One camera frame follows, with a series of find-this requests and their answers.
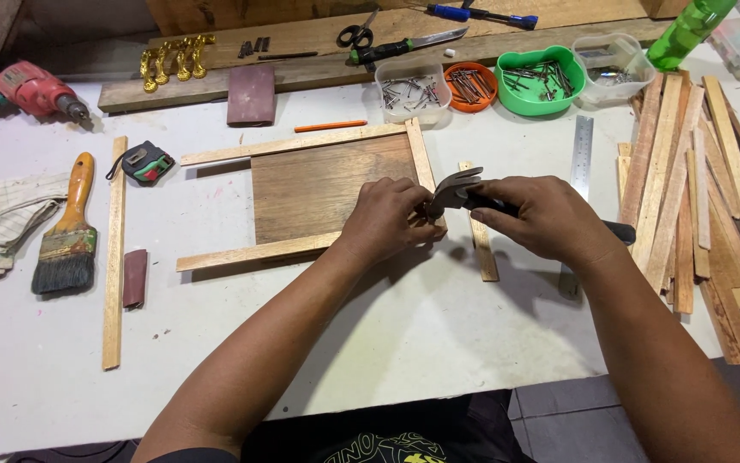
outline metal ruler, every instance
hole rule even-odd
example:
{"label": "metal ruler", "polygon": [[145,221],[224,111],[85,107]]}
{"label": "metal ruler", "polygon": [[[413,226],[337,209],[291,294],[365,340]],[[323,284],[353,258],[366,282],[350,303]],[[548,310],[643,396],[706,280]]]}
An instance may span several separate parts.
{"label": "metal ruler", "polygon": [[[576,116],[576,137],[573,139],[573,159],[570,167],[570,185],[587,201],[590,188],[590,158],[593,152],[593,118]],[[579,282],[568,266],[562,264],[559,275],[559,294],[572,301],[578,300]]]}

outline sandpaper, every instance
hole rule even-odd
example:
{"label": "sandpaper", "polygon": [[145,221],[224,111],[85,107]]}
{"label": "sandpaper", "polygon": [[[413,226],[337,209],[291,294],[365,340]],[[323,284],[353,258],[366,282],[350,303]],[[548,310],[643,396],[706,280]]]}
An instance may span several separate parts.
{"label": "sandpaper", "polygon": [[264,127],[275,120],[275,70],[272,66],[230,69],[227,125]]}
{"label": "sandpaper", "polygon": [[124,291],[121,306],[138,309],[144,305],[144,287],[147,283],[147,250],[139,249],[124,255]]}

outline knife handle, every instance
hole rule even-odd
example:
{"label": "knife handle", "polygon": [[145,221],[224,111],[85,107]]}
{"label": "knife handle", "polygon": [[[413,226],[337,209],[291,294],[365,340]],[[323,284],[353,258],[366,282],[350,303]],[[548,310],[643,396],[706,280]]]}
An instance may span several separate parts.
{"label": "knife handle", "polygon": [[379,45],[378,47],[367,47],[355,49],[350,52],[350,61],[353,64],[367,64],[378,61],[379,59],[392,58],[405,54],[413,49],[413,42],[410,39],[404,39],[401,42],[392,44]]}
{"label": "knife handle", "polygon": [[[504,203],[498,199],[491,199],[487,196],[467,191],[465,208],[472,211],[477,207],[487,207],[509,216],[514,216],[516,218],[519,217],[519,206],[514,206],[513,204]],[[611,229],[611,232],[613,232],[617,238],[622,240],[625,246],[630,246],[636,242],[636,229],[627,223],[608,222],[606,220],[603,220],[602,222]]]}

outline green plastic bottle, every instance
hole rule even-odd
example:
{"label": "green plastic bottle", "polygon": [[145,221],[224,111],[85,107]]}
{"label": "green plastic bottle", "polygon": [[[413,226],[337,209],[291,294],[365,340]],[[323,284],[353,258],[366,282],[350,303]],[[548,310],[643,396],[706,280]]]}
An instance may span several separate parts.
{"label": "green plastic bottle", "polygon": [[722,22],[736,0],[691,0],[665,33],[647,50],[660,71],[676,69],[696,45]]}

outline tape measure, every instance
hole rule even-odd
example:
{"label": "tape measure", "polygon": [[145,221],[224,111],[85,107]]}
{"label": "tape measure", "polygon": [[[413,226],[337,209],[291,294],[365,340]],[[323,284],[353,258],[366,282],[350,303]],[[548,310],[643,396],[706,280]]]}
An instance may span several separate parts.
{"label": "tape measure", "polygon": [[[570,186],[585,201],[590,189],[590,158],[593,153],[593,118],[576,116],[576,137],[573,139],[573,159],[570,166]],[[559,294],[571,301],[579,298],[579,282],[565,264],[559,275]]]}
{"label": "tape measure", "polygon": [[137,181],[138,184],[151,185],[165,172],[169,171],[176,164],[176,161],[161,148],[145,141],[118,157],[107,174],[108,180],[112,180],[116,174],[119,163],[121,163],[121,170],[128,177]]}

